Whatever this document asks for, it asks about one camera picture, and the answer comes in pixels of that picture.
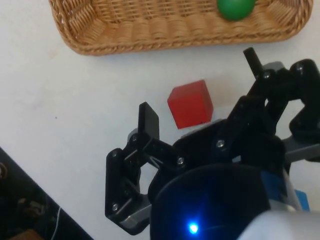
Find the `red cube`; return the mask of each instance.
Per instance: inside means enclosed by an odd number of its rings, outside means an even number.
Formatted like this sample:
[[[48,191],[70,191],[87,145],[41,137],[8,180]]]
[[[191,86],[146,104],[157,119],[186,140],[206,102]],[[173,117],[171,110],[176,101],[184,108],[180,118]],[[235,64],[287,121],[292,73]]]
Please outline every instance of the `red cube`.
[[[211,121],[214,106],[204,80],[175,87],[167,102],[178,129]]]

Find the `woven basket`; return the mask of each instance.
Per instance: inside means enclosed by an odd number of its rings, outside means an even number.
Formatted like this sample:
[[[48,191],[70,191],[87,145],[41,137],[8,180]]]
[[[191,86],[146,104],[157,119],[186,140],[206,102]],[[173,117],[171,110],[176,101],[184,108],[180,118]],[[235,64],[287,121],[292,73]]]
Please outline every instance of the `woven basket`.
[[[216,0],[49,0],[64,42],[84,55],[187,46],[275,42],[307,23],[313,0],[257,0],[241,21]]]

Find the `green ball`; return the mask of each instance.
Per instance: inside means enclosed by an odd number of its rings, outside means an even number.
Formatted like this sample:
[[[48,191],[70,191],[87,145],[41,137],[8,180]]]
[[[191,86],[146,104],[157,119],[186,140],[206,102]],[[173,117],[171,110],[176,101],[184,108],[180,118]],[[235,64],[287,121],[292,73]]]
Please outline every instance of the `green ball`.
[[[230,21],[239,21],[250,15],[255,4],[256,0],[217,0],[219,12]]]

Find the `white table surface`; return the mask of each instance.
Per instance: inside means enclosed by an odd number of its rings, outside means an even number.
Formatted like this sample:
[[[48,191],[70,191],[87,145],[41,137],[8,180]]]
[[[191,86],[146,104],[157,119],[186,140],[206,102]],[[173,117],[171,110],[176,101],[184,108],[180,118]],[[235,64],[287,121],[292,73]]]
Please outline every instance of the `white table surface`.
[[[262,63],[290,67],[311,58],[320,65],[320,2],[299,35],[254,45]],[[172,144],[178,130],[167,105],[173,87],[205,79],[213,120],[226,118],[254,82],[242,54],[248,44],[204,46],[102,57],[82,56],[62,41],[47,0],[0,2],[0,146],[95,240],[132,237],[105,217],[106,155],[123,148],[147,101],[160,118],[160,138]],[[290,104],[278,126],[300,102]],[[146,186],[154,172],[142,175]],[[291,170],[297,189],[320,210],[320,164],[301,161]]]

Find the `black robotic claw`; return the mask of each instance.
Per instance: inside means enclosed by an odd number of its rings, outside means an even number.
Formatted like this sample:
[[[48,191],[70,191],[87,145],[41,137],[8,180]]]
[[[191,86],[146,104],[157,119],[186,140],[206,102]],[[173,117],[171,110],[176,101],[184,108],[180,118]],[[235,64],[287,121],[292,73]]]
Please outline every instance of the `black robotic claw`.
[[[253,48],[244,55],[255,77],[248,94],[239,99],[227,119],[192,132],[172,146],[159,140],[157,114],[146,102],[139,106],[137,132],[124,149],[115,149],[106,157],[108,219],[131,235],[139,234],[150,223],[151,206],[161,198],[165,186],[203,166],[243,165],[282,176],[284,169],[289,173],[292,162],[320,162],[320,73],[316,64],[306,59],[288,70],[280,62],[262,65]],[[304,108],[290,122],[292,137],[281,140],[276,136],[277,123],[288,102],[298,99]],[[143,195],[139,180],[146,163],[158,172],[148,194]],[[151,231],[159,229],[151,223]]]

